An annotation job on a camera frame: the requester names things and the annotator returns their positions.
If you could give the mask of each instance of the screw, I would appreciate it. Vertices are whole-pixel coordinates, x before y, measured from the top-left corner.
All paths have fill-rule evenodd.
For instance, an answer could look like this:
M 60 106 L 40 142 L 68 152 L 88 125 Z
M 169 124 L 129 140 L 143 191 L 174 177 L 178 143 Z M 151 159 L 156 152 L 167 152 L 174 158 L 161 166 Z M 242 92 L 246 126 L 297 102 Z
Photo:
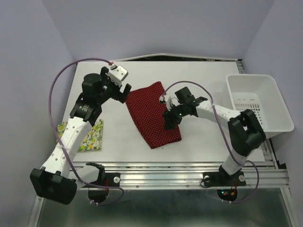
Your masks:
M 204 180 L 205 180 L 205 182 L 207 182 L 207 183 L 209 182 L 209 180 L 207 180 L 208 178 L 209 178 L 209 176 L 207 176 L 207 175 L 204 177 Z
M 241 182 L 244 182 L 244 181 L 245 181 L 245 176 L 240 175 L 240 176 L 239 176 L 239 180 L 240 180 Z
M 114 182 L 115 182 L 115 183 L 119 183 L 119 182 L 120 182 L 120 178 L 117 177 L 117 176 L 115 176 L 115 177 L 114 177 Z

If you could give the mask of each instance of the white plastic basket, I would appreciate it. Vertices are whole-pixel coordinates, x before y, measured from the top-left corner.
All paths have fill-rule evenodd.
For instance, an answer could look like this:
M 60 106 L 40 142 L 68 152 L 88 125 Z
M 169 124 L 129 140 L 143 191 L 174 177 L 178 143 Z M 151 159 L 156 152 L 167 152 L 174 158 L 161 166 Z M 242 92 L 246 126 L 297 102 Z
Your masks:
M 284 99 L 269 75 L 230 74 L 226 77 L 222 101 L 227 108 L 255 112 L 269 139 L 294 130 L 294 123 Z

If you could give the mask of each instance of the cable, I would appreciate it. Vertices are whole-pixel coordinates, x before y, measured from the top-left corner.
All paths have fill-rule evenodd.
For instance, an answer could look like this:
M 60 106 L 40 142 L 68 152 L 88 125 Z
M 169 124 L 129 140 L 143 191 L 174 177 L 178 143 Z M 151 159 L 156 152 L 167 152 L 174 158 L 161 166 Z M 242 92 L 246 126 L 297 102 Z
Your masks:
M 56 83 L 57 79 L 61 76 L 61 74 L 62 74 L 67 68 L 69 68 L 70 66 L 72 66 L 72 65 L 74 65 L 74 64 L 77 64 L 77 63 L 79 63 L 79 62 L 81 62 L 81 61 L 104 61 L 104 62 L 106 62 L 106 63 L 109 64 L 109 65 L 112 64 L 112 63 L 109 62 L 108 60 L 105 60 L 105 59 L 102 59 L 102 58 L 83 58 L 83 59 L 80 59 L 80 60 L 77 60 L 77 61 L 73 61 L 72 63 L 66 65 L 63 69 L 61 69 L 60 72 L 59 72 L 59 73 L 57 74 L 57 76 L 55 77 L 55 79 L 53 80 L 53 83 L 52 83 L 52 85 L 51 85 L 51 89 L 50 89 L 50 91 L 49 91 L 49 96 L 48 96 L 48 116 L 49 116 L 49 120 L 50 120 L 52 129 L 53 129 L 53 132 L 55 133 L 55 136 L 56 136 L 56 138 L 57 138 L 59 144 L 62 146 L 62 151 L 63 151 L 63 153 L 64 153 L 64 155 L 65 155 L 65 157 L 66 157 L 66 160 L 67 160 L 67 162 L 69 163 L 69 165 L 71 166 L 71 169 L 72 169 L 72 171 L 74 172 L 74 174 L 76 175 L 76 177 L 78 178 L 78 180 L 79 180 L 80 182 L 82 182 L 82 183 L 88 185 L 88 186 L 91 186 L 91 187 L 97 187 L 97 188 L 102 188 L 102 189 L 107 189 L 107 190 L 108 190 L 108 189 L 119 189 L 119 190 L 121 190 L 122 193 L 121 193 L 120 197 L 119 197 L 118 199 L 116 199 L 115 201 L 109 202 L 109 203 L 105 203 L 105 204 L 97 204 L 97 203 L 95 203 L 96 205 L 104 206 L 104 205 L 109 205 L 109 204 L 113 204 L 113 203 L 118 202 L 118 201 L 122 198 L 122 196 L 124 195 L 124 190 L 123 190 L 123 188 L 121 188 L 121 187 L 111 187 L 111 186 L 101 186 L 101 185 L 96 185 L 96 184 L 92 184 L 92 183 L 88 183 L 88 182 L 86 182 L 86 181 L 83 181 L 83 180 L 81 179 L 81 177 L 78 175 L 78 173 L 77 173 L 77 171 L 76 171 L 76 169 L 75 169 L 75 167 L 74 167 L 74 165 L 73 165 L 73 163 L 72 163 L 72 161 L 71 161 L 71 159 L 70 159 L 70 157 L 69 157 L 69 155 L 68 155 L 66 149 L 64 148 L 64 145 L 63 145 L 63 143 L 62 143 L 62 141 L 61 141 L 61 138 L 59 137 L 59 135 L 58 135 L 58 133 L 57 133 L 57 129 L 56 129 L 56 127 L 55 127 L 55 124 L 54 124 L 54 122 L 53 122 L 53 117 L 52 117 L 52 94 L 53 94 L 53 88 L 54 88 L 54 86 L 55 86 L 55 83 Z
M 173 99 L 176 99 L 176 100 L 179 102 L 179 100 L 178 100 L 176 97 L 171 98 L 171 100 L 170 100 L 170 102 L 169 102 L 170 107 L 172 107 L 172 105 L 174 105 L 174 104 L 172 103 L 172 100 L 173 100 Z
M 174 85 L 176 85 L 176 84 L 179 84 L 179 83 L 189 83 L 189 84 L 197 85 L 198 87 L 202 88 L 202 89 L 208 94 L 208 96 L 210 97 L 212 106 L 213 106 L 214 116 L 215 116 L 216 121 L 217 121 L 217 123 L 218 123 L 220 132 L 221 132 L 221 134 L 222 134 L 222 137 L 223 137 L 223 140 L 224 140 L 224 142 L 225 142 L 225 145 L 226 145 L 226 147 L 227 147 L 227 149 L 228 149 L 228 152 L 229 152 L 229 154 L 231 155 L 232 159 L 234 160 L 234 162 L 235 162 L 237 165 L 243 166 L 242 164 L 240 164 L 240 163 L 236 160 L 236 158 L 235 158 L 235 156 L 233 155 L 232 150 L 231 150 L 231 148 L 230 148 L 230 146 L 229 146 L 229 144 L 228 144 L 228 141 L 227 141 L 227 138 L 226 138 L 226 136 L 225 136 L 225 134 L 224 134 L 224 131 L 223 131 L 223 128 L 222 128 L 220 119 L 219 119 L 219 117 L 218 117 L 218 113 L 217 113 L 216 108 L 215 108 L 215 106 L 214 106 L 214 99 L 213 99 L 213 96 L 212 96 L 212 95 L 209 93 L 209 91 L 207 91 L 202 85 L 200 85 L 200 84 L 198 84 L 198 83 L 195 83 L 195 82 L 192 82 L 192 81 L 188 81 L 188 80 L 177 81 L 177 82 L 173 83 L 172 85 L 170 85 L 170 86 L 162 93 L 161 96 L 164 96 L 164 95 L 166 94 L 166 92 L 167 92 L 172 86 L 174 86 Z M 245 198 L 245 199 L 243 199 L 243 200 L 239 200 L 239 201 L 234 201 L 234 202 L 231 202 L 231 203 L 240 203 L 240 202 L 244 202 L 244 201 L 248 200 L 249 198 L 251 198 L 251 197 L 255 194 L 255 192 L 256 192 L 256 190 L 257 190 L 257 188 L 258 188 L 258 186 L 259 186 L 260 174 L 259 174 L 258 168 L 257 168 L 257 166 L 256 166 L 252 161 L 246 160 L 245 163 L 247 163 L 247 162 L 251 163 L 252 166 L 256 169 L 256 172 L 257 172 L 257 183 L 256 183 L 256 187 L 255 187 L 254 191 L 253 191 L 247 198 Z
M 202 188 L 210 188 L 210 186 L 208 186 L 208 187 L 206 187 L 206 186 L 204 186 L 202 183 L 204 183 L 206 181 L 206 179 L 203 179 L 201 182 L 200 182 L 200 186 L 202 187 Z
M 234 184 L 234 183 L 237 183 L 237 181 L 235 180 L 235 181 L 233 181 L 233 182 L 232 182 L 232 187 L 230 188 L 230 190 L 229 190 L 229 191 L 231 191 L 231 190 L 232 190 L 232 188 L 233 188 L 233 184 Z
M 237 191 L 237 187 L 238 187 L 238 183 L 237 180 L 234 181 L 235 182 L 235 189 L 231 192 L 231 195 L 234 195 Z

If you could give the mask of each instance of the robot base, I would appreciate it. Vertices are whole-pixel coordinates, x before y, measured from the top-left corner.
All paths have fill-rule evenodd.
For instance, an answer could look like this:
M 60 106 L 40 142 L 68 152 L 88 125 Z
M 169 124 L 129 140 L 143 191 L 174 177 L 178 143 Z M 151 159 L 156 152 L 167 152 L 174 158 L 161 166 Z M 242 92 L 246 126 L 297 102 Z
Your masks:
M 94 184 L 101 186 L 119 187 L 120 186 L 120 173 L 105 173 L 102 181 L 95 181 Z M 91 201 L 102 203 L 107 199 L 109 190 L 89 190 L 88 198 Z
M 231 187 L 235 181 L 237 182 L 238 187 L 246 185 L 244 173 L 242 171 L 238 171 L 231 176 L 226 176 L 222 172 L 204 172 L 203 177 L 200 184 L 205 188 Z

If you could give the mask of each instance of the aluminum frame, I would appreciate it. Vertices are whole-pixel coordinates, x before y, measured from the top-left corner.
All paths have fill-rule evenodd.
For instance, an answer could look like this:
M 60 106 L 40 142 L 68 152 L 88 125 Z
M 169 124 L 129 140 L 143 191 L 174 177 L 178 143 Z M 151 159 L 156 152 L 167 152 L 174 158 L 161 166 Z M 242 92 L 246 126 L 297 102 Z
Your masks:
M 244 73 L 242 62 L 236 61 L 239 73 Z M 289 177 L 286 169 L 279 169 L 275 154 L 266 140 L 262 145 L 264 162 L 255 162 L 260 173 L 259 188 L 280 188 L 292 226 L 299 227 L 292 197 L 289 191 Z M 85 162 L 74 162 L 81 168 Z M 125 190 L 207 190 L 200 186 L 203 172 L 217 171 L 221 162 L 184 162 L 184 163 L 100 163 L 107 172 L 119 172 L 120 186 Z M 241 188 L 256 186 L 256 170 L 247 165 L 242 169 L 247 185 Z M 36 196 L 28 227 L 38 224 L 44 198 Z

